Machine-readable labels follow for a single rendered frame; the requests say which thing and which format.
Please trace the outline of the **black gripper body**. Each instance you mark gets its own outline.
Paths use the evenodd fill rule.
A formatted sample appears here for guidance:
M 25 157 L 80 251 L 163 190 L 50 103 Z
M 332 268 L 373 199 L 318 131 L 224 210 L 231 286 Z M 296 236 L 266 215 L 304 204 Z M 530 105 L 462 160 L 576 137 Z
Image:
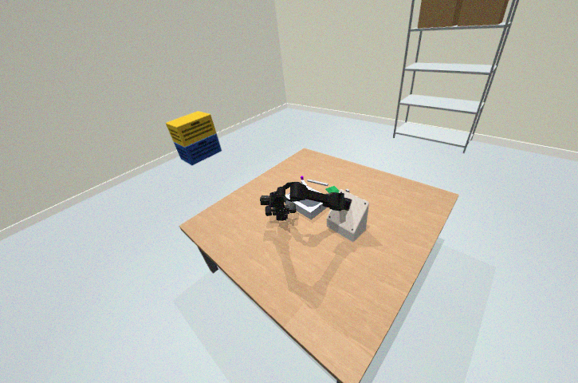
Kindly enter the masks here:
M 296 213 L 296 204 L 295 203 L 289 203 L 287 205 L 283 205 L 282 207 L 275 207 L 275 208 L 271 208 L 269 206 L 265 206 L 265 215 L 266 216 L 271 216 L 272 213 L 273 215 L 276 214 L 276 210 L 282 210 L 285 209 L 285 212 L 289 211 L 290 213 Z

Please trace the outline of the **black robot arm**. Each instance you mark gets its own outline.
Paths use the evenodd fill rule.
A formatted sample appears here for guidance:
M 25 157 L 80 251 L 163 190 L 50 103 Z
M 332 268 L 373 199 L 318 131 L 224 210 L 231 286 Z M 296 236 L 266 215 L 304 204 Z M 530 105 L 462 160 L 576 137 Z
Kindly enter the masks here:
M 285 189 L 290 187 L 289 198 L 285 196 Z M 283 187 L 278 187 L 276 191 L 269 195 L 262 195 L 260 198 L 261 205 L 268 205 L 269 207 L 282 207 L 286 200 L 290 202 L 298 202 L 300 200 L 313 200 L 323 203 L 324 207 L 329 207 L 334 211 L 346 210 L 349 211 L 352 200 L 344 198 L 344 193 L 330 192 L 323 194 L 317 191 L 309 190 L 304 184 L 300 182 L 289 182 Z M 276 210 L 276 219 L 283 221 L 288 219 L 288 214 L 285 209 Z

